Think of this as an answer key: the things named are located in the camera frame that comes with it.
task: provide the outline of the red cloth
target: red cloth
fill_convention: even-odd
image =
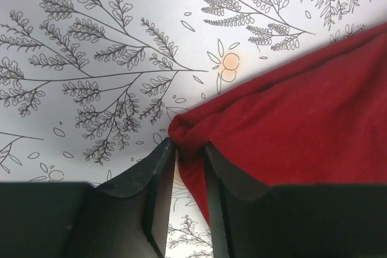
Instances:
[[[169,126],[209,222],[201,149],[268,184],[387,181],[387,24],[259,76]]]

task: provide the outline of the orange circle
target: orange circle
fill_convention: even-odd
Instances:
[[[236,78],[236,71],[230,71],[229,69],[224,69],[221,74],[222,80],[227,83],[231,83]]]
[[[223,59],[223,66],[230,71],[234,71],[239,67],[239,56],[234,53],[227,54]]]

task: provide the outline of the red fabric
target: red fabric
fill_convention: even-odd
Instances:
[[[268,185],[387,182],[387,24],[176,116],[169,135],[207,222],[201,149],[209,141]]]

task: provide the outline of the white surface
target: white surface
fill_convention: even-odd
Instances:
[[[49,3],[52,1],[59,1],[60,4]],[[371,27],[382,23],[386,21],[387,15],[387,0],[340,0],[339,6],[337,0],[323,0],[321,7],[319,0],[280,0],[279,6],[275,0],[206,1],[207,3],[203,0],[122,0],[120,7],[125,5],[129,9],[123,15],[126,22],[123,25],[115,0],[46,0],[45,4],[42,4],[42,0],[0,0],[0,24],[3,25],[0,28],[0,99],[7,98],[9,94],[21,96],[13,102],[10,100],[8,107],[3,106],[3,103],[6,105],[5,100],[0,102],[1,180],[104,182],[146,156],[167,135],[168,124],[176,113],[216,97],[219,90],[224,92],[258,74],[327,45],[330,41],[355,33],[364,25]],[[54,13],[53,19],[49,17],[49,13],[44,12],[57,11],[59,6],[62,6],[62,11],[70,12],[67,15]],[[203,7],[210,7],[206,8],[207,11],[215,14],[201,11]],[[19,19],[19,23],[25,25],[24,28],[11,20],[10,12],[13,10],[16,11],[13,18]],[[290,50],[285,48],[279,51],[272,50],[270,45],[260,45],[257,48],[249,42],[249,38],[262,38],[264,35],[261,33],[254,36],[246,29],[246,24],[222,27],[203,21],[217,21],[240,14],[244,19],[254,20],[251,24],[253,27],[268,29],[270,24],[282,25],[274,30],[264,30],[265,37],[268,34],[279,35],[270,37],[271,45],[275,46],[286,37],[297,36],[291,43],[294,46],[290,45]],[[50,20],[46,28],[50,29],[50,25],[55,25],[60,31],[61,41],[68,42],[65,44],[68,48],[79,44],[79,47],[73,47],[77,60],[74,60],[74,56],[63,44],[56,44],[57,39],[50,39],[45,35],[44,27],[39,29],[48,18]],[[154,31],[158,29],[155,32],[164,36],[162,41],[154,41],[156,36],[150,36],[146,31],[147,27],[141,25],[142,18],[145,22],[149,21],[149,25],[154,23]],[[23,19],[28,19],[29,23],[22,22]],[[77,19],[80,24],[74,25]],[[69,30],[80,30],[83,33],[69,34]],[[281,36],[283,31],[288,36]],[[168,48],[163,47],[163,41],[168,44]],[[110,58],[104,61],[103,58],[94,57],[96,52],[106,51],[113,45],[122,46],[122,53],[126,53],[114,60]],[[129,50],[142,50],[145,56],[139,53],[138,63],[128,68],[119,64],[128,60],[133,53]],[[153,54],[160,60],[165,58],[167,66],[173,65],[172,69],[154,65],[154,60],[149,60]],[[63,66],[55,68],[55,62]],[[70,96],[70,92],[63,92],[72,86],[68,79],[75,79],[71,81],[74,88],[78,88],[75,96]],[[114,114],[117,105],[120,106],[116,100],[126,100],[128,115],[137,120],[137,127],[141,126],[137,128],[138,132],[124,132],[125,127],[120,127],[120,134],[128,134],[130,138],[124,140],[129,145],[123,150],[120,150],[118,144],[122,136],[117,135],[117,129],[114,130],[114,121],[107,122],[100,134],[96,132],[93,140],[83,135],[90,133],[87,129],[92,131],[98,127],[95,120],[86,127],[75,126],[79,121],[76,117],[81,112],[77,110],[84,110],[84,105],[75,102],[82,97],[77,93],[80,92],[80,86],[91,85],[94,88],[81,90],[83,94],[92,94],[94,97],[89,103],[85,102],[86,108],[93,105],[97,112],[107,109]],[[148,96],[142,91],[152,87],[152,93],[158,87],[155,96]],[[36,88],[45,94],[34,94]],[[97,91],[92,91],[97,88],[100,91],[99,96]],[[126,95],[126,91],[135,96]],[[22,117],[18,108],[23,108],[23,104],[30,104],[31,98],[28,95],[37,97],[39,101],[34,100],[30,114]],[[138,107],[131,107],[129,99],[138,99],[137,103],[133,103]],[[150,122],[152,114],[139,119],[141,113],[152,104],[152,100],[163,104],[160,118],[156,118],[157,122],[153,125]],[[125,123],[118,111],[115,119],[121,124]],[[103,154],[110,161],[105,160],[102,165],[98,155],[91,157],[89,161],[85,160],[84,153],[87,153],[87,149],[92,149],[98,145],[96,141],[106,138],[116,144],[111,144],[109,148],[108,153],[111,156]],[[190,220],[182,218],[185,215],[193,220],[187,230],[184,230],[184,221],[190,223]],[[167,256],[212,257],[210,238],[206,234],[207,226],[191,195],[178,181],[175,183],[172,201],[171,230],[172,228],[175,231],[170,234]]]

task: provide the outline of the floral patterned tablecloth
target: floral patterned tablecloth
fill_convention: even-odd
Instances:
[[[1,0],[0,179],[111,179],[173,117],[386,21],[387,0]],[[176,175],[167,256],[213,257]]]

